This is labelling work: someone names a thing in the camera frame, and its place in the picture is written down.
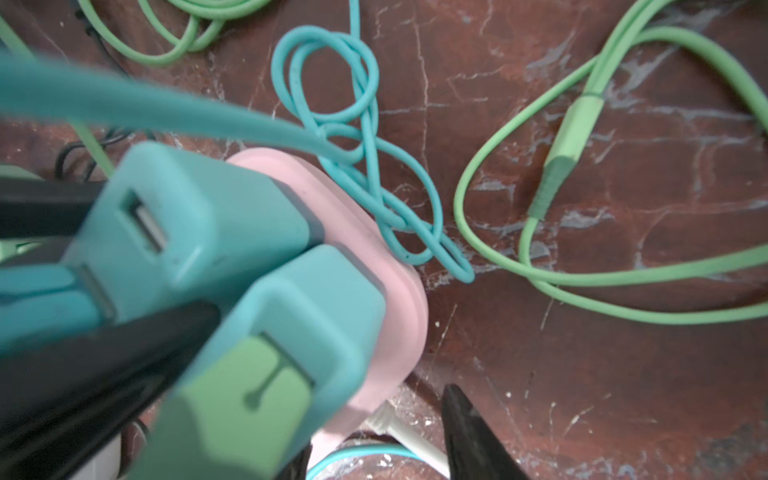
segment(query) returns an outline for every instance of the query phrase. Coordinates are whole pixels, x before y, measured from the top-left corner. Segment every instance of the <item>black cable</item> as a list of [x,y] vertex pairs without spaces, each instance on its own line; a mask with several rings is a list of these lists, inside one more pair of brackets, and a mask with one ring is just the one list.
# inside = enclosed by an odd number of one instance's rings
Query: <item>black cable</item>
[[[118,134],[118,132],[118,128],[110,128],[109,131],[107,131],[107,133],[103,136],[103,138],[98,141],[98,143],[102,147],[106,147],[126,139],[132,133],[130,130],[124,131],[120,134]],[[67,156],[73,150],[77,150],[78,148],[85,148],[85,145],[83,145],[83,142],[81,141],[73,141],[66,144],[58,152],[58,155],[56,156],[56,163],[54,164],[53,169],[53,176],[56,180],[64,180],[64,162],[67,160]]]
[[[73,0],[72,7],[74,9],[74,16],[83,22],[83,26],[85,29],[85,34],[89,37],[93,38],[94,43],[96,45],[96,49],[99,50],[101,53],[101,56],[107,61],[108,64],[111,65],[111,67],[119,71],[121,74],[125,75],[126,77],[130,77],[128,72],[123,68],[122,65],[120,65],[120,62],[112,56],[112,54],[107,49],[107,46],[104,44],[104,40],[101,38],[101,36],[98,34],[95,28],[93,28],[93,25],[91,25],[91,22],[88,21],[88,19],[85,17],[85,14],[83,13],[82,9],[80,8],[80,5],[77,3],[76,0]],[[156,141],[157,137],[152,131],[145,131],[144,132],[147,136],[148,140]],[[109,129],[109,131],[103,136],[102,139],[99,140],[99,144],[102,147],[106,147],[108,145],[116,144],[119,141],[123,141],[129,136],[133,134],[132,130],[129,129],[121,129],[113,127]],[[58,153],[56,156],[56,162],[54,164],[54,178],[57,180],[64,180],[64,165],[65,161],[67,159],[67,156],[73,151],[78,148],[84,148],[84,145],[81,141],[73,141],[71,143],[66,144]],[[88,162],[87,167],[81,174],[78,181],[81,183],[87,182],[91,175],[93,174],[94,170],[96,169],[96,161],[91,158]]]

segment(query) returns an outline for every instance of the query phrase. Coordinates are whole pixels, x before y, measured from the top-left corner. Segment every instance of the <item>light green cable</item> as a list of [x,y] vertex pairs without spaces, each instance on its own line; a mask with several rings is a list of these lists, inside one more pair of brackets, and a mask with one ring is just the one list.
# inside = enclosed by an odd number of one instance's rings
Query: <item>light green cable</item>
[[[560,83],[556,84],[540,98],[526,107],[518,115],[514,116],[504,127],[497,131],[475,154],[462,174],[454,196],[454,213],[459,231],[464,238],[483,257],[493,263],[510,270],[513,273],[527,277],[541,292],[552,296],[564,303],[579,306],[587,310],[632,319],[648,323],[662,323],[668,325],[692,325],[701,323],[731,322],[736,320],[751,319],[768,316],[768,303],[758,303],[752,306],[733,308],[727,310],[714,310],[697,313],[659,313],[644,310],[630,309],[610,303],[600,302],[584,296],[569,293],[557,288],[555,285],[565,286],[621,286],[637,285],[642,283],[656,283],[671,280],[683,280],[694,277],[709,276],[717,273],[727,273],[734,270],[742,270],[752,266],[768,263],[768,245],[742,250],[705,260],[687,262],[672,266],[660,266],[645,270],[633,270],[613,273],[562,273],[541,270],[531,265],[530,246],[538,219],[529,217],[521,234],[519,255],[520,261],[512,260],[493,250],[475,235],[469,226],[464,214],[464,199],[473,176],[480,168],[486,157],[515,129],[525,123],[530,117],[554,100],[558,95],[576,85],[582,78],[590,75],[584,88],[584,95],[601,96],[607,87],[613,72],[632,46],[646,41],[668,41],[681,45],[689,51],[699,55],[723,78],[731,84],[734,91],[742,98],[744,103],[755,114],[757,120],[768,129],[768,98],[760,90],[760,87],[751,78],[744,67],[727,51],[708,38],[693,31],[676,27],[656,27],[641,31],[645,24],[671,0],[641,0],[630,9],[617,25],[613,34],[606,42],[603,51],[595,58],[582,65],[578,70],[568,75]],[[564,131],[574,125],[561,126],[558,138]],[[571,167],[578,161],[576,158],[567,158],[572,161]],[[551,192],[557,191],[557,185]]]
[[[160,55],[148,55],[136,51],[119,39],[99,18],[91,0],[78,0],[85,17],[93,25],[96,32],[112,47],[133,61],[160,67],[169,65],[183,57],[189,51],[199,51],[206,48],[219,35],[224,22],[241,18],[254,13],[259,8],[269,3],[270,0],[168,0],[180,10],[189,14],[190,19],[187,28],[181,38],[165,28],[165,25],[157,18],[149,5],[148,0],[138,0],[141,11],[147,17],[150,25],[157,30],[163,38],[174,47]],[[210,24],[205,31],[197,37],[200,28],[200,20],[208,20]]]
[[[13,31],[13,28],[8,25],[3,17],[0,17],[0,40],[5,43],[5,46],[12,54],[28,60],[35,60],[32,51],[19,36],[16,35],[16,32]],[[106,177],[111,177],[112,174],[114,174],[114,164],[112,164],[112,161],[109,159],[106,152],[104,152],[104,148],[98,143],[96,137],[94,137],[87,126],[80,122],[70,121],[70,125],[76,135],[80,137],[85,149],[88,150],[88,153],[91,154],[91,157],[96,161],[96,165],[101,168],[101,171],[104,172]]]

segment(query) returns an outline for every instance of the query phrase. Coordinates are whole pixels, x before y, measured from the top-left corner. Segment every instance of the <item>teal cable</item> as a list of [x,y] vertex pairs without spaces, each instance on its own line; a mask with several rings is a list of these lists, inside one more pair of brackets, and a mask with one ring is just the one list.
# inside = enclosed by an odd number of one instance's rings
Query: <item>teal cable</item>
[[[94,9],[91,0],[78,0],[80,8],[85,17],[93,25],[96,32],[115,50],[119,51],[127,58],[139,63],[160,67],[169,65],[189,51],[200,51],[210,45],[219,32],[224,27],[227,20],[242,18],[254,13],[269,3],[270,0],[168,0],[181,11],[189,14],[190,19],[184,34],[181,38],[174,34],[162,24],[154,14],[148,0],[138,0],[141,11],[147,17],[150,25],[173,45],[170,51],[160,55],[148,55],[126,45],[104,24],[98,13]],[[200,30],[200,21],[207,20],[210,23],[202,34],[197,35]]]
[[[3,17],[0,17],[0,40],[5,44],[5,47],[14,55],[24,58],[26,61],[34,61],[35,56],[29,47],[16,35],[13,28],[5,21]],[[111,177],[114,173],[114,164],[104,152],[104,148],[98,143],[96,137],[88,130],[88,127],[78,121],[71,121],[70,126],[74,130],[75,134],[80,137],[83,142],[83,146],[91,157],[96,161],[96,165],[101,168],[106,177]]]
[[[339,163],[319,156],[326,173],[357,203],[376,219],[379,231],[389,249],[403,262],[421,265],[437,257],[438,261],[457,279],[469,283],[475,279],[472,265],[461,250],[443,232],[442,203],[435,184],[426,169],[408,152],[376,136],[379,129],[379,106],[376,90],[379,87],[379,66],[371,49],[360,40],[360,13],[358,0],[349,1],[350,34],[331,32],[324,28],[303,26],[283,36],[272,57],[272,83],[286,109],[318,138],[347,137],[360,141],[348,152],[353,161]],[[320,48],[331,48],[349,65],[352,71],[355,102],[332,114],[319,114],[310,110],[302,85],[302,69],[306,59]],[[288,68],[286,86],[284,71]],[[360,129],[349,125],[359,119]],[[421,220],[413,210],[390,192],[382,189],[379,178],[379,151],[383,151],[410,168],[422,182],[432,205],[432,220]],[[365,159],[366,174],[354,164]],[[425,244],[419,253],[409,252],[397,239],[395,231],[415,233]]]
[[[348,166],[351,167],[359,161],[357,149],[345,151],[296,124],[279,118],[272,119],[261,112],[225,102],[198,98],[56,61],[29,62],[0,55],[0,71],[3,72],[0,75],[0,109],[9,114],[47,121],[78,118],[95,124],[175,131],[202,137],[252,141],[270,147],[295,148],[326,158],[329,160],[326,165],[332,164],[331,171],[334,168],[344,169],[345,173]],[[350,137],[362,136],[360,131],[348,125],[336,125],[335,129]],[[378,138],[376,146],[392,154],[402,152],[398,147]],[[359,191],[352,189],[367,191],[372,186],[370,177],[347,174],[355,183],[350,185],[339,182],[339,185],[353,198],[365,200],[365,197],[359,195]],[[403,230],[412,227],[419,236],[426,238],[430,248],[445,245],[445,249],[440,248],[435,252],[438,260],[444,261],[446,256],[451,256],[451,261],[445,261],[444,264],[456,278],[462,281],[471,281],[474,278],[472,266],[445,234],[441,235],[440,243],[437,243],[434,227],[422,222],[391,193],[386,190],[381,192],[386,204],[392,206],[404,219],[401,223],[393,221],[391,225],[395,228],[403,226]],[[377,214],[377,210],[374,210],[375,204],[362,205],[370,207],[372,212]],[[379,224],[393,220],[391,217],[398,219],[388,209],[382,210],[384,214],[389,215],[383,220],[379,218]],[[413,257],[400,257],[397,251],[393,253],[401,260],[411,263],[414,260]]]
[[[531,265],[530,247],[533,233],[558,188],[575,167],[581,151],[594,126],[602,106],[602,94],[611,76],[631,46],[646,41],[667,41],[678,44],[701,57],[720,73],[744,104],[753,112],[763,129],[768,130],[768,98],[746,69],[727,51],[710,39],[683,28],[656,27],[643,30],[648,21],[672,0],[640,0],[621,19],[601,53],[568,75],[540,98],[513,117],[480,148],[462,174],[454,196],[454,215],[462,236],[484,258],[506,270],[528,278],[541,292],[574,306],[619,318],[664,325],[694,325],[701,323],[733,322],[768,316],[768,303],[757,303],[739,308],[693,313],[664,313],[631,309],[576,295],[557,286],[623,286],[643,283],[684,280],[694,277],[728,273],[768,263],[768,245],[761,245],[736,253],[711,257],[705,260],[659,266],[644,270],[612,273],[562,273],[541,270]],[[535,197],[534,206],[528,211],[520,237],[519,259],[515,261],[493,250],[471,229],[464,213],[464,200],[472,178],[487,156],[513,131],[557,96],[575,86],[589,75],[582,96],[574,103],[563,120],[557,139],[545,162],[545,174]]]
[[349,447],[347,449],[336,450],[317,462],[317,465],[310,468],[306,473],[306,480],[313,480],[313,478],[320,472],[333,463],[346,460],[347,458],[366,457],[370,455],[395,455],[398,457],[408,457],[420,460],[415,453],[402,445],[361,445],[359,447]]

